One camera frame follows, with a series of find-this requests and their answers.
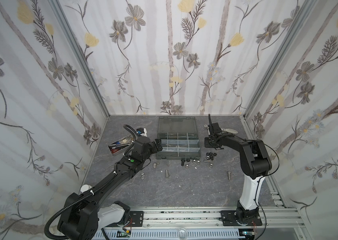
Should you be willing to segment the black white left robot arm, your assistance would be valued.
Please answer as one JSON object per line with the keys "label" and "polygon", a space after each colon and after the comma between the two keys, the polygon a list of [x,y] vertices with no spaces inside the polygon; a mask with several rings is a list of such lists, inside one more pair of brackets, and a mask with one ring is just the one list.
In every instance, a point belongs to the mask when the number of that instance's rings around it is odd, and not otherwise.
{"label": "black white left robot arm", "polygon": [[151,141],[131,126],[123,127],[132,135],[133,143],[104,179],[80,195],[72,193],[68,196],[64,207],[45,224],[44,234],[48,239],[91,240],[98,229],[128,220],[128,206],[115,202],[103,210],[103,203],[122,184],[141,171],[146,160],[162,151],[163,147],[161,139]]}

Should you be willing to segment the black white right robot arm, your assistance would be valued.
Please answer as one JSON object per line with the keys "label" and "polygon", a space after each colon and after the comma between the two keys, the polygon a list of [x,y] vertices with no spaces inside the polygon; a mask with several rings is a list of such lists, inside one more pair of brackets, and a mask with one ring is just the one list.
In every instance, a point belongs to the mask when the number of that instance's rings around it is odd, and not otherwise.
{"label": "black white right robot arm", "polygon": [[245,175],[243,192],[238,200],[234,216],[222,216],[224,220],[241,226],[261,226],[258,197],[264,178],[269,175],[272,163],[262,140],[246,140],[220,128],[208,116],[209,136],[205,138],[205,147],[222,150],[231,148],[240,154],[240,165]]}

